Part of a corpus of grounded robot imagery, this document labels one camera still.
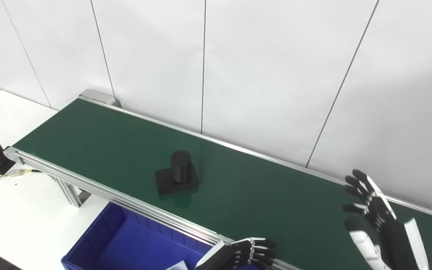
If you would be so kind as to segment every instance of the metal support leg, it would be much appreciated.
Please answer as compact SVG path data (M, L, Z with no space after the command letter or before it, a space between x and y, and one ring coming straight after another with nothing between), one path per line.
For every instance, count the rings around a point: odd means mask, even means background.
M71 205L79 208L84 203L84 201L86 201L86 199L89 197L88 192L82 191L78 195L78 193L76 192L72 184L68 184L65 181L55 178L54 176L51 176L51 178L53 178L53 180L58 183L64 195L66 196L67 201Z

